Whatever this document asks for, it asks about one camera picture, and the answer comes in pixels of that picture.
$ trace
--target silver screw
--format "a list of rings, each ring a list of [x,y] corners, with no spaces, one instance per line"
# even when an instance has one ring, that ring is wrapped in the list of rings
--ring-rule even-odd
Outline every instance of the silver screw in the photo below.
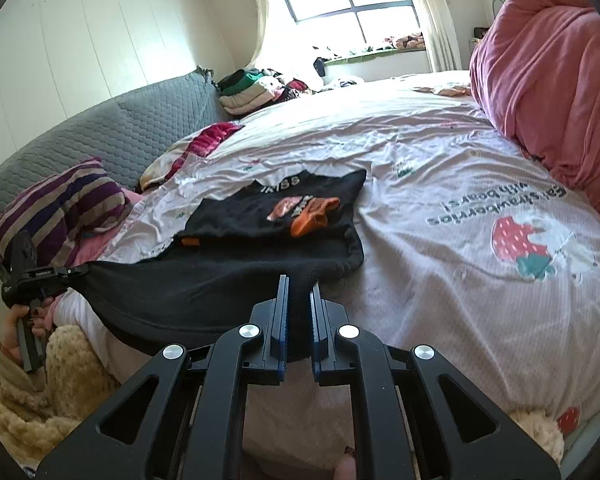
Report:
[[[416,354],[416,357],[424,360],[431,359],[436,354],[434,349],[427,345],[416,346],[413,353]]]
[[[252,324],[242,325],[238,332],[240,332],[240,335],[242,337],[251,339],[252,337],[256,337],[260,333],[260,327]]]
[[[169,345],[162,351],[162,355],[167,359],[177,359],[184,353],[180,345]]]
[[[338,333],[346,339],[353,339],[360,335],[360,329],[353,325],[343,325],[338,329]]]

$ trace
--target striped fabric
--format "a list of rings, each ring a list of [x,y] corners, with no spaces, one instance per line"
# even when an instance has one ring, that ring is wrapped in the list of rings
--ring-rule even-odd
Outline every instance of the striped fabric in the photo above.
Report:
[[[70,266],[83,232],[101,233],[123,221],[132,204],[97,158],[52,175],[21,192],[0,215],[0,257],[9,264],[11,240],[27,230],[38,265]]]

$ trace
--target purple striped cushion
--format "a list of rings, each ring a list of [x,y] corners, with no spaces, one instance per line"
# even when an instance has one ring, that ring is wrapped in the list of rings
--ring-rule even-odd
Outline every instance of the purple striped cushion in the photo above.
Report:
[[[8,264],[13,236],[27,230],[38,248],[39,266],[71,266],[81,233],[119,225],[132,207],[102,161],[88,158],[34,184],[7,206],[0,215],[0,257]]]

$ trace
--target pink comforter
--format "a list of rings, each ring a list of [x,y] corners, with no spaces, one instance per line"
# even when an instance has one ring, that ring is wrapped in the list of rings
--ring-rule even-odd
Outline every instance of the pink comforter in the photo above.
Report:
[[[507,0],[470,68],[494,126],[600,213],[600,16],[589,0]]]

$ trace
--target quilted headboard cover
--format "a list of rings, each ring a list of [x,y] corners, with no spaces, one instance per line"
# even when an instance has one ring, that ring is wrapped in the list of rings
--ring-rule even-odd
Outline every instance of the quilted headboard cover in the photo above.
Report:
[[[133,189],[142,172],[176,140],[228,120],[212,72],[132,90],[58,124],[0,165],[0,213],[16,195],[90,156],[121,186]]]

